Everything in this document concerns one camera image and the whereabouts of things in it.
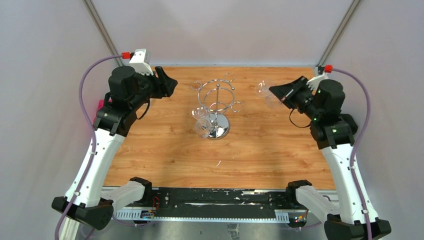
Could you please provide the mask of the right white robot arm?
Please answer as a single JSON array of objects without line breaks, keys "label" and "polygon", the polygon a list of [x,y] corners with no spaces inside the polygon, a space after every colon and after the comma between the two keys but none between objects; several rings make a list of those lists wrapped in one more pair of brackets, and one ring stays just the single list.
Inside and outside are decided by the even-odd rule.
[{"label": "right white robot arm", "polygon": [[362,180],[355,154],[358,126],[351,115],[342,113],[346,97],[342,84],[323,76],[301,76],[269,91],[310,119],[311,136],[328,163],[338,196],[334,204],[309,181],[298,180],[287,185],[286,204],[312,211],[329,240],[378,240],[390,234],[389,221],[379,217]]}]

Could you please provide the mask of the chrome wine glass rack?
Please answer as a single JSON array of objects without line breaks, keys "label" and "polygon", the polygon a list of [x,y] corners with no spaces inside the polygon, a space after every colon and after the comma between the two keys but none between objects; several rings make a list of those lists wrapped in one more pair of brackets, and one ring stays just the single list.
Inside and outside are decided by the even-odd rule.
[{"label": "chrome wine glass rack", "polygon": [[207,138],[210,140],[220,140],[225,138],[230,132],[230,121],[226,116],[228,111],[240,112],[234,109],[235,105],[243,107],[243,103],[236,100],[235,78],[227,79],[226,73],[223,78],[208,80],[204,83],[195,81],[191,83],[190,89],[196,92],[197,107],[203,107],[209,112],[209,119],[212,124],[211,131]]}]

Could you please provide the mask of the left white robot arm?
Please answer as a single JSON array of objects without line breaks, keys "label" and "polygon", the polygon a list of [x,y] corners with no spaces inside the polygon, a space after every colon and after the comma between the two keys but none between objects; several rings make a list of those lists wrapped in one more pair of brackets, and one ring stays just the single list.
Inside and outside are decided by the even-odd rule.
[{"label": "left white robot arm", "polygon": [[75,182],[64,196],[53,199],[54,210],[102,230],[127,205],[146,207],[153,202],[152,183],[140,177],[132,177],[110,193],[103,192],[102,187],[118,149],[139,119],[137,111],[149,107],[151,99],[170,97],[178,85],[161,66],[154,69],[153,74],[142,74],[131,66],[112,71],[102,107],[88,119],[92,139]]}]

